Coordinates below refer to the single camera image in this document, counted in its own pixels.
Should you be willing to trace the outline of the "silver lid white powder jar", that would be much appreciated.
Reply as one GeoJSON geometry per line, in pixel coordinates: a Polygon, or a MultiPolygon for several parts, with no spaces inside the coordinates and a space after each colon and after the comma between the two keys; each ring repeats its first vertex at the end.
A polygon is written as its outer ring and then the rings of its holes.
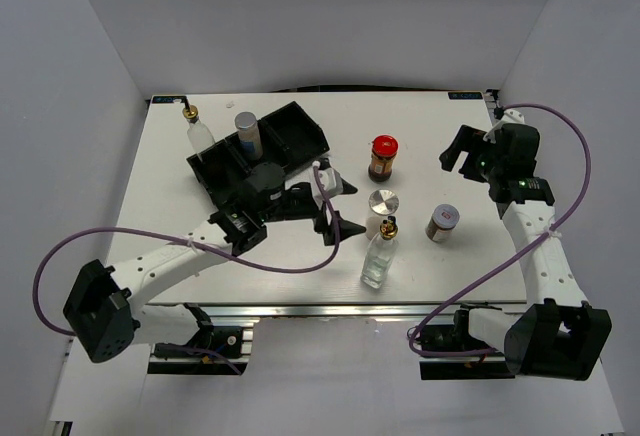
{"type": "Polygon", "coordinates": [[[397,194],[389,189],[373,191],[368,198],[368,210],[365,219],[368,240],[372,240],[379,233],[379,227],[389,216],[394,216],[399,208],[397,194]]]}

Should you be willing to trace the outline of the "clear glass bottle gold pourer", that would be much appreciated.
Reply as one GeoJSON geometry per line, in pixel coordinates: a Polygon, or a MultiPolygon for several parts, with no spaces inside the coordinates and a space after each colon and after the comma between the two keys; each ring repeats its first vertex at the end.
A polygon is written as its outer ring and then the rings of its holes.
{"type": "Polygon", "coordinates": [[[373,289],[380,289],[386,281],[397,251],[398,225],[395,216],[384,219],[378,233],[370,241],[360,280],[373,289]]]}

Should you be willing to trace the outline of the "red lid sauce jar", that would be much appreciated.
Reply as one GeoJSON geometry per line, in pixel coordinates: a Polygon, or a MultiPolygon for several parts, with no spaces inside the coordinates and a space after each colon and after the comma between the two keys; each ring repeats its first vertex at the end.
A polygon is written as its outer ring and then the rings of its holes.
{"type": "Polygon", "coordinates": [[[384,182],[393,171],[393,162],[399,150],[398,141],[391,135],[379,135],[372,141],[368,175],[371,180],[384,182]]]}

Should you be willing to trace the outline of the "white lid brown sauce jar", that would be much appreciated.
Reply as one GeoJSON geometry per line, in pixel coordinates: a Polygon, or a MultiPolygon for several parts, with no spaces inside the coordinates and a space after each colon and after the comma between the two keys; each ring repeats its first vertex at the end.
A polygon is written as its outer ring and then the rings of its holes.
{"type": "Polygon", "coordinates": [[[454,206],[440,204],[432,212],[425,233],[432,242],[442,243],[451,236],[459,220],[459,211],[454,206]]]}

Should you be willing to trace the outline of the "silver lid blue label jar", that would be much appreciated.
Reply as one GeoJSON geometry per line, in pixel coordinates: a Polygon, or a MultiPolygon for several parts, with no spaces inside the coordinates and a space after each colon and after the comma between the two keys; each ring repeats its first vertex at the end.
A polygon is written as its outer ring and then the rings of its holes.
{"type": "Polygon", "coordinates": [[[257,161],[263,156],[263,147],[256,116],[251,112],[238,113],[234,119],[241,148],[248,159],[257,161]]]}

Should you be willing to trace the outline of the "white bottle gold pourer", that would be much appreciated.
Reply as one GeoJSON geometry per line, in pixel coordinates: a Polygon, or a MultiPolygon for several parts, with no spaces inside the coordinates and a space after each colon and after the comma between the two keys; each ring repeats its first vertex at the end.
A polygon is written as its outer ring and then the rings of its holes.
{"type": "Polygon", "coordinates": [[[182,113],[188,123],[187,137],[194,152],[201,155],[215,144],[215,139],[208,126],[201,121],[197,107],[187,99],[184,99],[182,113]]]}

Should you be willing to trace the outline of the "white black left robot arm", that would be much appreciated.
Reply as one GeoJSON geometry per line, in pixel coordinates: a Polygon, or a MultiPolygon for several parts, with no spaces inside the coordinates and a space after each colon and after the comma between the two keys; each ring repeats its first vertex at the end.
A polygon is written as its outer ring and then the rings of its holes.
{"type": "Polygon", "coordinates": [[[313,162],[308,181],[285,185],[284,170],[261,163],[232,190],[227,203],[183,238],[170,238],[154,251],[103,265],[85,264],[71,289],[63,314],[90,361],[103,363],[131,345],[161,345],[191,355],[212,349],[214,325],[195,303],[154,306],[152,300],[243,254],[267,237],[270,222],[309,219],[325,245],[337,248],[363,226],[343,219],[331,205],[337,195],[356,193],[326,159],[313,162]]]}

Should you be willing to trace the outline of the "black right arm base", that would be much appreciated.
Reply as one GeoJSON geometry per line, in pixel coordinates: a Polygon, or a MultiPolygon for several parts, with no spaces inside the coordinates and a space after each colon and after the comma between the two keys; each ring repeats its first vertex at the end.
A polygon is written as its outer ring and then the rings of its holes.
{"type": "MultiPolygon", "coordinates": [[[[494,306],[462,304],[447,324],[429,323],[417,335],[420,350],[432,352],[465,352],[487,350],[489,346],[468,334],[471,309],[494,309],[494,306]]],[[[442,355],[423,359],[419,363],[422,381],[508,380],[515,376],[507,368],[502,353],[494,350],[487,355],[446,358],[442,355]]]]}

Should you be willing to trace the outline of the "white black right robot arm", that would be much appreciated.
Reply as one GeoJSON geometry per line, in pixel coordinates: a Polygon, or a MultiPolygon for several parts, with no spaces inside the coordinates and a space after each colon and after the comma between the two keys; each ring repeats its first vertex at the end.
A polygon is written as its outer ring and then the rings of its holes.
{"type": "Polygon", "coordinates": [[[466,355],[484,346],[501,353],[514,375],[585,381],[612,323],[607,311],[588,302],[551,230],[554,197],[549,183],[534,174],[539,144],[539,132],[525,124],[504,123],[490,132],[463,125],[439,157],[450,171],[465,153],[460,174],[488,184],[522,255],[527,303],[519,317],[489,305],[465,305],[455,313],[451,340],[466,355]]]}

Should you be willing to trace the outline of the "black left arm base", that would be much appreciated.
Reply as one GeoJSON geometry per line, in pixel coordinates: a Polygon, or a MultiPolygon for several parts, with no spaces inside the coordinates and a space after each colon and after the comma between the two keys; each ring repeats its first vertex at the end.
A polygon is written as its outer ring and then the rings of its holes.
{"type": "Polygon", "coordinates": [[[247,324],[216,323],[199,306],[180,309],[197,323],[197,331],[185,342],[161,342],[152,349],[147,372],[152,375],[241,376],[248,365],[252,341],[247,324]]]}

